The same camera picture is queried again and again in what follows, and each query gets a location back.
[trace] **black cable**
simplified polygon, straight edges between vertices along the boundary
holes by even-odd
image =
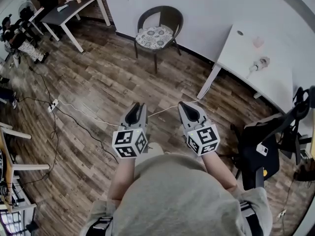
[[[14,184],[14,183],[8,183],[8,182],[5,182],[5,183],[7,183],[7,184],[14,184],[14,186],[21,186],[22,187],[22,189],[24,188],[24,185],[25,184],[29,184],[29,183],[35,183],[35,182],[38,182],[38,181],[42,181],[46,176],[49,176],[49,174],[51,173],[51,171],[54,169],[54,166],[55,166],[55,164],[56,164],[56,158],[57,158],[57,153],[58,153],[58,146],[59,146],[59,136],[58,136],[58,133],[57,133],[57,127],[56,127],[56,116],[55,116],[55,113],[54,112],[52,112],[53,113],[53,115],[54,115],[54,131],[52,131],[51,133],[50,133],[50,139],[54,139],[54,137],[55,137],[55,135],[57,136],[57,144],[56,144],[56,148],[55,148],[55,158],[54,158],[54,163],[53,163],[53,166],[51,167],[51,169],[48,171],[48,172],[46,172],[44,175],[43,175],[43,177],[42,178],[40,178],[40,179],[38,179],[38,180],[35,180],[35,181],[31,181],[31,182],[26,182],[26,183],[19,183],[18,185],[17,184]]]
[[[45,83],[44,77],[43,77],[40,73],[36,73],[36,72],[31,68],[30,65],[29,65],[29,69],[30,69],[33,73],[35,73],[35,74],[41,76],[41,78],[42,78],[42,80],[43,80],[43,82],[44,82],[44,85],[45,85],[45,87],[46,87],[46,89],[47,89],[47,91],[48,91],[49,100],[50,100],[50,102],[51,102],[51,104],[52,104],[51,94],[50,94],[50,91],[49,91],[49,89],[48,89],[48,87],[47,87],[47,85],[46,85],[46,83]],[[71,118],[75,121],[75,123],[76,123],[77,125],[79,125],[81,128],[85,129],[85,130],[88,132],[88,134],[89,134],[94,140],[100,142],[102,150],[105,151],[106,153],[110,154],[110,155],[115,159],[116,163],[118,163],[116,157],[115,157],[112,153],[110,153],[109,151],[107,151],[107,150],[104,148],[103,143],[102,143],[101,140],[99,140],[99,139],[95,138],[94,136],[92,136],[92,134],[89,132],[89,130],[87,130],[85,127],[83,127],[82,125],[80,125],[80,124],[78,123],[78,121],[77,121],[74,117],[72,117],[71,115],[66,114],[65,112],[61,111],[59,108],[57,108],[57,109],[58,109],[61,113],[63,113],[64,115],[71,117]]]
[[[32,98],[32,97],[25,97],[25,98],[23,98],[22,100],[18,100],[18,102],[25,101],[26,99],[31,99],[31,100],[34,100],[34,101],[40,101],[40,102],[44,102],[44,103],[50,104],[50,102],[48,102],[48,101],[39,100],[39,99],[34,99],[34,98]]]
[[[102,147],[102,150],[105,151],[106,153],[110,154],[110,155],[115,159],[116,163],[118,163],[116,157],[115,157],[111,152],[107,151],[107,150],[104,148],[103,143],[102,143],[101,140],[95,138],[95,137],[90,133],[90,131],[89,131],[88,129],[86,129],[85,127],[83,127],[81,124],[79,124],[78,121],[77,121],[74,117],[72,117],[71,115],[66,114],[66,113],[63,112],[63,111],[61,111],[58,107],[56,107],[56,109],[58,109],[58,110],[59,110],[61,113],[63,113],[64,115],[69,116],[70,118],[72,118],[72,119],[75,121],[75,123],[76,123],[78,126],[80,126],[81,128],[83,128],[84,130],[86,130],[86,131],[88,132],[88,134],[89,134],[94,140],[100,142],[100,145],[101,145],[101,147]]]
[[[290,184],[290,187],[289,187],[289,189],[288,189],[288,191],[287,191],[287,196],[286,196],[286,200],[285,200],[285,203],[284,203],[284,206],[283,206],[282,211],[283,211],[284,208],[286,207],[287,202],[288,202],[288,200],[289,200],[290,190],[291,190],[291,186],[292,186],[293,183],[294,183],[294,178],[292,179],[292,182],[291,182],[291,184]],[[283,233],[283,235],[285,235],[285,230],[284,230],[284,216],[285,216],[285,215],[286,215],[286,213],[282,216],[282,233]]]

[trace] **desk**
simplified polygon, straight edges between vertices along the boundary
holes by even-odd
[[[16,183],[16,177],[14,176],[14,171],[47,170],[49,169],[49,165],[48,164],[42,164],[42,165],[13,164],[8,148],[6,146],[4,133],[27,138],[27,139],[31,138],[31,136],[28,134],[23,134],[20,132],[13,131],[11,129],[0,127],[0,149],[4,156],[3,160],[6,161],[6,171],[4,173],[4,181],[7,183],[7,188],[8,188],[8,195],[6,196],[6,198],[4,196],[1,196],[1,200],[4,202],[7,210],[11,213],[29,209],[29,208],[35,208],[36,204],[30,204],[30,205],[22,206],[22,207],[12,207],[9,205],[12,203],[12,192],[13,192],[12,183]]]
[[[65,25],[66,22],[68,22],[72,17],[76,16],[78,20],[80,20],[80,17],[78,15],[78,13],[85,8],[86,6],[88,6],[90,3],[92,3],[95,0],[81,0],[81,3],[78,3],[76,0],[74,1],[70,1],[68,3],[69,6],[65,9],[63,9],[62,11],[58,12],[57,8],[61,7],[65,4],[59,4],[58,6],[56,6],[55,8],[53,8],[42,20],[41,22],[43,23],[43,25],[47,28],[47,30],[53,35],[53,37],[59,41],[58,37],[54,34],[54,32],[49,28],[49,26],[47,24],[53,24],[53,25],[58,25],[61,26],[62,29],[64,30],[64,32],[68,35],[68,37],[70,38],[70,40],[73,42],[73,44],[76,46],[76,48],[78,48],[78,50],[80,52],[83,52],[82,47],[80,46],[80,44],[78,43],[78,41],[74,38],[74,36],[71,34],[71,32],[69,31],[69,29],[67,28],[67,26]],[[110,22],[108,19],[108,16],[106,14],[104,5],[102,0],[96,0],[98,3],[98,6],[100,8],[100,11],[104,17],[104,20],[107,24],[107,26],[110,26]]]
[[[253,44],[253,40],[257,37],[264,40],[264,44],[259,48]],[[197,98],[201,99],[205,95],[223,68],[255,89],[280,112],[288,112],[293,107],[293,62],[290,61],[292,57],[288,57],[287,48],[280,37],[276,34],[272,35],[269,29],[253,23],[235,23]],[[270,59],[268,67],[253,72],[247,79],[249,68],[253,66],[254,61],[263,56]]]

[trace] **electrical outlet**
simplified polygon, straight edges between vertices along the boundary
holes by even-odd
[[[51,104],[51,105],[49,105],[49,107],[48,107],[48,112],[52,112],[54,109],[55,109],[55,107],[58,105],[58,100],[57,99],[55,99],[54,101],[53,101],[53,103]]]
[[[278,214],[277,218],[283,217],[283,216],[285,215],[285,213],[286,213],[286,210],[280,212],[280,213]]]

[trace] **fan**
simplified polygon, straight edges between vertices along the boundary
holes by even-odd
[[[34,15],[34,12],[35,7],[30,1],[23,3],[19,8],[19,16],[24,21],[28,21]]]

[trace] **floral seat cushion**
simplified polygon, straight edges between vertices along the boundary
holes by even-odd
[[[140,29],[136,36],[136,41],[139,45],[149,49],[163,48],[171,39],[172,33],[161,27],[150,27],[146,29]]]

